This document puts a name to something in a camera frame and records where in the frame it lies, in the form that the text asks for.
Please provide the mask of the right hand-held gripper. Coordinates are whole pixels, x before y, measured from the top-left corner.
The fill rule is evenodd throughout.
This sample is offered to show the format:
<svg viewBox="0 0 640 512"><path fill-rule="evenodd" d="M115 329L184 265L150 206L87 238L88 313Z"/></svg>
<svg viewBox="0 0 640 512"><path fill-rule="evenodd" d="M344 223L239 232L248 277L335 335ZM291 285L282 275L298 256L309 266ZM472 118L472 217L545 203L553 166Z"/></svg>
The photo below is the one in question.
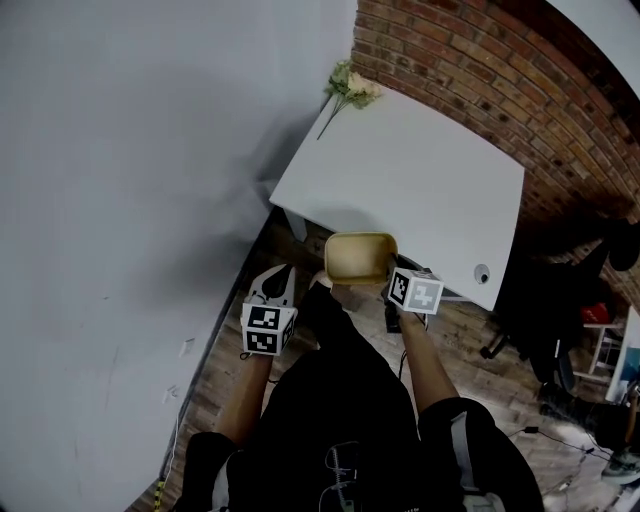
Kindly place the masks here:
<svg viewBox="0 0 640 512"><path fill-rule="evenodd" d="M398 255L384 288L385 323L388 333L400 333L399 312L429 316L437 313L444 284L429 269Z"/></svg>

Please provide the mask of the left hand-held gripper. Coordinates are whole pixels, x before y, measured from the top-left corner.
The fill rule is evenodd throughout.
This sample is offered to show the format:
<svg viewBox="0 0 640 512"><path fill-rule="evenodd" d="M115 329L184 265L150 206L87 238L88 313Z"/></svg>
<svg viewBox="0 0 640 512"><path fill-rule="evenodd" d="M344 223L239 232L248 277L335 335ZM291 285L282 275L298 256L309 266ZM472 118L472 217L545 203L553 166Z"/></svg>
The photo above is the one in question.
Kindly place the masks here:
<svg viewBox="0 0 640 512"><path fill-rule="evenodd" d="M277 265L257 276L242 305L243 350L249 354L279 356L294 333L298 310L294 306L296 271Z"/></svg>

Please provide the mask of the tan rectangular tray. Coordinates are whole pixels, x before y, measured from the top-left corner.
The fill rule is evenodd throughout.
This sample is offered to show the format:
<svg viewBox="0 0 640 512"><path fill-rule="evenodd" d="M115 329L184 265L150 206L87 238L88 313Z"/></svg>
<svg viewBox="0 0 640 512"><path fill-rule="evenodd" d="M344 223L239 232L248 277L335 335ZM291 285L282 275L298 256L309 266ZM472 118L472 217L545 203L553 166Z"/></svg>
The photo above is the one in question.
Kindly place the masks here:
<svg viewBox="0 0 640 512"><path fill-rule="evenodd" d="M336 285L384 283L397 255L397 243L388 233L335 233L325 243L325 272Z"/></svg>

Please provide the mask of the person's left forearm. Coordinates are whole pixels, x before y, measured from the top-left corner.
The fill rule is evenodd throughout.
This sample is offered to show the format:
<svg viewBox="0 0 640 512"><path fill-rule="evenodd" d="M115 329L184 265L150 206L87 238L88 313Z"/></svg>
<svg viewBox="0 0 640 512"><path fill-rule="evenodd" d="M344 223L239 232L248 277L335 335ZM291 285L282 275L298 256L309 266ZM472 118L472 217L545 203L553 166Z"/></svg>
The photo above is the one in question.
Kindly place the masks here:
<svg viewBox="0 0 640 512"><path fill-rule="evenodd" d="M216 431L237 446L244 445L258 424L273 357L254 354L248 357L222 408Z"/></svg>

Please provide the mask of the person's right forearm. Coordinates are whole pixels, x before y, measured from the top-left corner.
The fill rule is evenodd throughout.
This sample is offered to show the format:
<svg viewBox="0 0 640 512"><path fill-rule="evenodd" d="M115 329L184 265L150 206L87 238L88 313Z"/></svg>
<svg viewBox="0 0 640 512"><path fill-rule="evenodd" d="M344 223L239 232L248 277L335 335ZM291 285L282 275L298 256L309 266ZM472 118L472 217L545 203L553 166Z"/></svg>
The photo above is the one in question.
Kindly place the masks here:
<svg viewBox="0 0 640 512"><path fill-rule="evenodd" d="M401 311L399 324L411 375L417 412L459 396L425 325L414 313Z"/></svg>

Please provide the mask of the person's black clothing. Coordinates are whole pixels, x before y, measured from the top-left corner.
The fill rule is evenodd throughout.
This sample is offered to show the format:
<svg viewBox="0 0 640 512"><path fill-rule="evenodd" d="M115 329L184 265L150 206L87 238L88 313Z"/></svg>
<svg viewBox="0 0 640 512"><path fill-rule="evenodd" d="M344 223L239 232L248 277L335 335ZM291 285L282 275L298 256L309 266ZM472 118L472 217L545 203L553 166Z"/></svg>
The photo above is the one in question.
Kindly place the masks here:
<svg viewBox="0 0 640 512"><path fill-rule="evenodd" d="M317 348L273 389L237 446L193 435L171 512L544 512L535 476L480 403L417 412L404 384L316 284L301 315Z"/></svg>

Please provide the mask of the black mesh office chair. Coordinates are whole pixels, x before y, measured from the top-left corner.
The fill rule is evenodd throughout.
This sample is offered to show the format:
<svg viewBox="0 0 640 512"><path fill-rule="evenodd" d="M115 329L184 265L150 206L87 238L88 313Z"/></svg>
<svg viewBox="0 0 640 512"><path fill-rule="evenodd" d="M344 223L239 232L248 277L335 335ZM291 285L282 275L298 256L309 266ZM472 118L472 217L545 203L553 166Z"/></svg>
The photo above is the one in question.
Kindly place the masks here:
<svg viewBox="0 0 640 512"><path fill-rule="evenodd" d="M494 309L498 334L480 355L493 359L510 344L540 383L572 390L569 353L582 336L583 310L603 305L608 319L615 316L611 288L600 278L604 265L626 271L638 259L640 221L613 219L605 222L601 243L578 263L511 258Z"/></svg>

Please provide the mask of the pale artificial flower bunch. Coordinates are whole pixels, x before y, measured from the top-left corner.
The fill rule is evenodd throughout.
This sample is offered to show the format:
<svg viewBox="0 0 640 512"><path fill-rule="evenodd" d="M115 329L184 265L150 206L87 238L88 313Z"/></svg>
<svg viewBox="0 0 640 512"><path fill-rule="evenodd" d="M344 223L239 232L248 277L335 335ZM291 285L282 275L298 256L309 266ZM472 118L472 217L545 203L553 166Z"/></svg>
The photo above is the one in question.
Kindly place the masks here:
<svg viewBox="0 0 640 512"><path fill-rule="evenodd" d="M317 140L322 137L333 119L346 107L353 106L357 110L362 110L383 95L379 85L351 69L350 60L341 60L335 64L328 78L325 92L329 100L334 99L334 103Z"/></svg>

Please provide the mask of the red box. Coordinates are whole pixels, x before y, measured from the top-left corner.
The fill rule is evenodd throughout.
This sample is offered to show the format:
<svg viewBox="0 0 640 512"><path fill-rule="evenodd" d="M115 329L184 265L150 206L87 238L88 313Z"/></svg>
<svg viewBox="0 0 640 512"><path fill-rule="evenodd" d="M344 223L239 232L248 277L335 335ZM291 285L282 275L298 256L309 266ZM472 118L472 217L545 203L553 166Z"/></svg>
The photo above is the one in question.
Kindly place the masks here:
<svg viewBox="0 0 640 512"><path fill-rule="evenodd" d="M581 319L584 324L609 324L612 315L605 302L580 307Z"/></svg>

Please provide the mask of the white table with crossed legs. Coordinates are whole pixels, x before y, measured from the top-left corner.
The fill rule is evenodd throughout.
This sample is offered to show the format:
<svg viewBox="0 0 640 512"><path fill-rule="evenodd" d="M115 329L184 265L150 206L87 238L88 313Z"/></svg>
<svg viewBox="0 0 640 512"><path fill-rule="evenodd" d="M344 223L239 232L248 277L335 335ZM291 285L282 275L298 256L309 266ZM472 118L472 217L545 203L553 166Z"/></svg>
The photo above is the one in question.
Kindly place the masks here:
<svg viewBox="0 0 640 512"><path fill-rule="evenodd" d="M598 332L594 353L579 379L607 386L605 400L626 404L632 390L640 389L640 314L629 307L624 324L586 324Z"/></svg>

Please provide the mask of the grey sneaker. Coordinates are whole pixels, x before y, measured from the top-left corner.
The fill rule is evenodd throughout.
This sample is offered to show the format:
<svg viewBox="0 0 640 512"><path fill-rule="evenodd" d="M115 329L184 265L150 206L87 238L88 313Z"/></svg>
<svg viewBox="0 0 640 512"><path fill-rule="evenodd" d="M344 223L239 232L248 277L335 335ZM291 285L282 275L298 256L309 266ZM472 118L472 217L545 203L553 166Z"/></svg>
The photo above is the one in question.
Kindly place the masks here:
<svg viewBox="0 0 640 512"><path fill-rule="evenodd" d="M640 479L640 453L635 453L630 447L613 453L602 471L601 479L620 486L636 482Z"/></svg>

